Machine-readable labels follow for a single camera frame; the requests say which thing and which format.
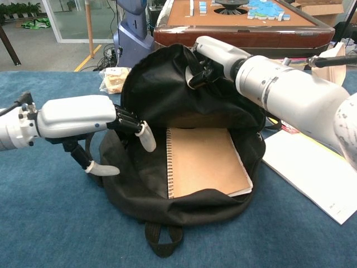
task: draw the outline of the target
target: sheet of paper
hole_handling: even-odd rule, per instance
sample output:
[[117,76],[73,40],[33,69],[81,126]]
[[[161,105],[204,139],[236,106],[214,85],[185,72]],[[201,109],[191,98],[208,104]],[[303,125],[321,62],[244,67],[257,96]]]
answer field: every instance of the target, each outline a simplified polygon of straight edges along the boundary
[[279,131],[266,139],[263,161],[338,223],[357,210],[357,172],[305,135]]

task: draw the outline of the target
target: notebook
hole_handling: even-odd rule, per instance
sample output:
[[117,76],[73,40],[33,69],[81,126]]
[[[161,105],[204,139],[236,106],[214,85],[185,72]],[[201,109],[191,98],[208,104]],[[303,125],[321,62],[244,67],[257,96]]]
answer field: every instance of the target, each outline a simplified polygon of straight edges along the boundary
[[266,139],[263,161],[338,223],[357,210],[357,172],[311,138],[279,131]]
[[253,183],[227,129],[168,128],[166,150],[168,198],[203,189],[230,197],[252,191]]

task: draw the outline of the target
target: blue carpet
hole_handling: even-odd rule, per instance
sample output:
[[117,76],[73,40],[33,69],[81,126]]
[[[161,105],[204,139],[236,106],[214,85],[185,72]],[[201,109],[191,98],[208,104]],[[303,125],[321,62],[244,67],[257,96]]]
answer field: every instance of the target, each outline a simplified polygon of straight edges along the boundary
[[[102,94],[100,82],[98,73],[0,73],[0,107],[26,90],[38,107]],[[345,88],[356,92],[356,82],[349,72]],[[356,214],[340,226],[270,168],[259,173],[240,217],[185,228],[183,244],[161,259],[144,226],[113,207],[61,145],[0,152],[0,267],[357,267]]]

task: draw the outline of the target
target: yellow floor line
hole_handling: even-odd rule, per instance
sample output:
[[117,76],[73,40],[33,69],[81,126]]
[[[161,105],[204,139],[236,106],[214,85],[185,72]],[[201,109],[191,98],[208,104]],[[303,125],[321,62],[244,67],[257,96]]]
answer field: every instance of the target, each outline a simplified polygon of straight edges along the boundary
[[[102,45],[98,45],[95,50],[93,51],[93,53],[97,53],[97,51],[102,47]],[[80,65],[77,66],[77,68],[74,71],[79,71],[80,69],[82,69],[82,67],[90,60],[90,55],[88,55],[87,58],[85,58],[84,61],[82,61],[82,63]]]

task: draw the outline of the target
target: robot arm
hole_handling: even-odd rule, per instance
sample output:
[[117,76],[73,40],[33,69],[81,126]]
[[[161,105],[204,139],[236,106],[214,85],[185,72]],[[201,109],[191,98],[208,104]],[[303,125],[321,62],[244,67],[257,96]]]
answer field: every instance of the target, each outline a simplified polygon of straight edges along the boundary
[[[221,65],[241,95],[332,147],[357,170],[357,93],[350,97],[343,87],[289,67],[288,59],[252,56],[208,36],[196,40],[194,51],[206,57],[206,70],[212,62]],[[191,88],[200,84],[192,75],[186,80]]]
[[121,109],[102,95],[54,99],[38,111],[30,93],[26,103],[12,110],[0,109],[0,151],[33,146],[42,137],[52,144],[62,143],[66,152],[87,172],[99,176],[119,174],[114,166],[94,162],[78,144],[90,133],[106,129],[134,133],[143,147],[152,152],[156,148],[153,134],[145,121]]

